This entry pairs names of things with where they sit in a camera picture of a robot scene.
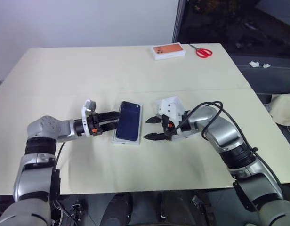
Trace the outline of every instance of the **white tissue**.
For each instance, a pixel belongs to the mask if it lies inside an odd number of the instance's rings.
[[[271,65],[269,65],[269,64],[263,64],[263,68],[268,68],[268,67],[270,67]]]
[[[251,65],[251,67],[259,67],[259,62],[254,62],[254,61],[251,61],[249,62],[249,65]]]

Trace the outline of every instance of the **table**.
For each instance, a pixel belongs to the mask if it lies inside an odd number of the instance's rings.
[[[186,109],[220,100],[279,179],[290,182],[290,146],[220,44],[202,44],[213,56],[153,61],[148,47],[33,48],[0,87],[0,194],[12,194],[27,125],[44,115],[80,118],[86,98],[97,112],[122,101],[144,103],[142,135],[161,131],[145,124],[154,102],[178,96]],[[233,178],[200,134],[140,146],[111,143],[112,131],[67,142],[62,151],[61,194],[89,194],[232,186]]]

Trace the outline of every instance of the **red scissors handle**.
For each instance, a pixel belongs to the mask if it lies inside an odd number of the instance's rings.
[[[207,58],[213,54],[213,52],[209,49],[205,48],[198,48],[195,50],[196,55],[198,55],[200,58]]]

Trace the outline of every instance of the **phone screen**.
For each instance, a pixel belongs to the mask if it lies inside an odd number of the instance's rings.
[[[123,101],[118,119],[116,137],[136,141],[139,134],[140,105]]]

